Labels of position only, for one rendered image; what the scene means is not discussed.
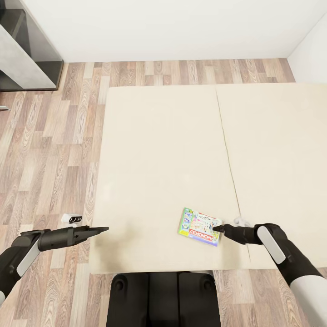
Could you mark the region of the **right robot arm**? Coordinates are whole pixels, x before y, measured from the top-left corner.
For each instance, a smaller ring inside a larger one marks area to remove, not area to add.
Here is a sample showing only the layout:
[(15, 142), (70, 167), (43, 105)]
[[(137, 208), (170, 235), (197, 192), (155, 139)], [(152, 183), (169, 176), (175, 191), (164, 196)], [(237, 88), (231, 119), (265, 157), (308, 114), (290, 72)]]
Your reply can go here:
[(237, 217), (230, 224), (212, 230), (242, 245), (264, 245), (277, 265), (311, 327), (327, 327), (327, 280), (286, 233), (273, 223), (250, 223)]

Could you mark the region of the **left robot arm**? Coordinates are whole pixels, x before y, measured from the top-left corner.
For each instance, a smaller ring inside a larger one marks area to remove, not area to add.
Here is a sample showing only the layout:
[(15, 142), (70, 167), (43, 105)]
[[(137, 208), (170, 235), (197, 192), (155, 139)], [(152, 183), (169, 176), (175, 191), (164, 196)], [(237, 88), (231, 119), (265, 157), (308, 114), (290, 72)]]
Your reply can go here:
[(66, 223), (66, 228), (23, 232), (0, 255), (0, 307), (40, 252), (71, 247), (109, 229), (80, 226), (81, 219), (79, 214), (65, 213), (61, 221)]

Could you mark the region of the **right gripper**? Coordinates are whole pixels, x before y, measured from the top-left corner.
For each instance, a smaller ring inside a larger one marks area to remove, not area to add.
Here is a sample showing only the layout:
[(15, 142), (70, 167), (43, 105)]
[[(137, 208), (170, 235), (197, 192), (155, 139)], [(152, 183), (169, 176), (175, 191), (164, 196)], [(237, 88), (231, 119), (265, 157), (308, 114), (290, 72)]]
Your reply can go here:
[(245, 237), (246, 228), (247, 227), (235, 227), (230, 224), (224, 224), (213, 227), (212, 230), (222, 232), (229, 239), (234, 240), (242, 245), (246, 245), (248, 244), (248, 241)]

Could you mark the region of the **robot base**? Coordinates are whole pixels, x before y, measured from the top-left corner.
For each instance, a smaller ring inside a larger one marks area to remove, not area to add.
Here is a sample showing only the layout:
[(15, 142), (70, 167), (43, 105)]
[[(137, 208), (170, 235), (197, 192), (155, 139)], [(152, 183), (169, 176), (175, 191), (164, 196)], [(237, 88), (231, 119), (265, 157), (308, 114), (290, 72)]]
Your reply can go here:
[(221, 327), (213, 270), (114, 273), (106, 327)]

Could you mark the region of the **board game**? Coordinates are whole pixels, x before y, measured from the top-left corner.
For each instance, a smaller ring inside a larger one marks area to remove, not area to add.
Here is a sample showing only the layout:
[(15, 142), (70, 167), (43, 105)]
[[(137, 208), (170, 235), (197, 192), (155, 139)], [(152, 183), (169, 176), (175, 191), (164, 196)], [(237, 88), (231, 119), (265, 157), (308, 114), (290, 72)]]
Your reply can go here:
[(178, 233), (217, 247), (220, 232), (212, 230), (222, 224), (222, 220), (184, 208)]

